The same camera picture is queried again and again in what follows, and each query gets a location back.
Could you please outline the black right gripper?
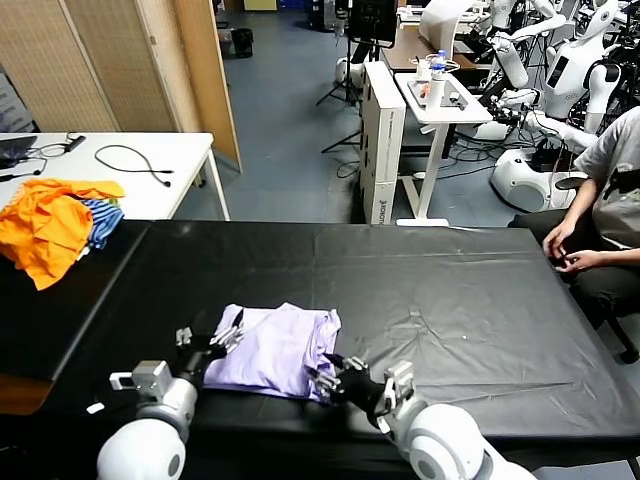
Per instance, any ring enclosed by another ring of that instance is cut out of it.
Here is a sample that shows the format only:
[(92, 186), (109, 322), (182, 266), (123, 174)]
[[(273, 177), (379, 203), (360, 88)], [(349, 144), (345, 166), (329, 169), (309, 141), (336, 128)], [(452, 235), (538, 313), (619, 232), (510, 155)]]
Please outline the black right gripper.
[(324, 356), (343, 371), (336, 378), (316, 369), (307, 369), (307, 375), (319, 395), (330, 398), (334, 403), (352, 403), (366, 414), (371, 425), (377, 425), (376, 411), (384, 385), (371, 379), (367, 363), (356, 356), (345, 357), (336, 353), (325, 353)]

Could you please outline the person's right hand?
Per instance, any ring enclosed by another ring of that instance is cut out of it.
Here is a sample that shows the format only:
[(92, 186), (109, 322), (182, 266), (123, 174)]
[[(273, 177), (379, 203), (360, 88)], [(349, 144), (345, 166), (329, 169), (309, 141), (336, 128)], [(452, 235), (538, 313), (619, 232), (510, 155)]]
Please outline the person's right hand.
[(566, 256), (563, 242), (567, 240), (575, 230), (575, 223), (569, 220), (561, 221), (544, 238), (542, 248), (549, 258), (560, 260)]

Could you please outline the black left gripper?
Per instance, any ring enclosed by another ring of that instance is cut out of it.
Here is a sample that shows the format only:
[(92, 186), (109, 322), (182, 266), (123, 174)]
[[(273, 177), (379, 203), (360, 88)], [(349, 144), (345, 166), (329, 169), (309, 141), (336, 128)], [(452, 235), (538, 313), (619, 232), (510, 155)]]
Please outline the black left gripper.
[(189, 381), (192, 385), (202, 385), (209, 365), (231, 353), (243, 338), (242, 321), (244, 309), (241, 308), (231, 325), (208, 340), (192, 341), (190, 327), (177, 329), (175, 345), (177, 348), (177, 377)]

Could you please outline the person's left hand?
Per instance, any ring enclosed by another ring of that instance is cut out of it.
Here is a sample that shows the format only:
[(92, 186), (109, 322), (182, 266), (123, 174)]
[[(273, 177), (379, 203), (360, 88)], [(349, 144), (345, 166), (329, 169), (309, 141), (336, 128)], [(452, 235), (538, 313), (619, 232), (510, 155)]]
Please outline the person's left hand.
[(602, 254), (594, 250), (581, 250), (570, 253), (561, 258), (556, 270), (561, 273), (575, 273), (597, 267), (602, 260)]

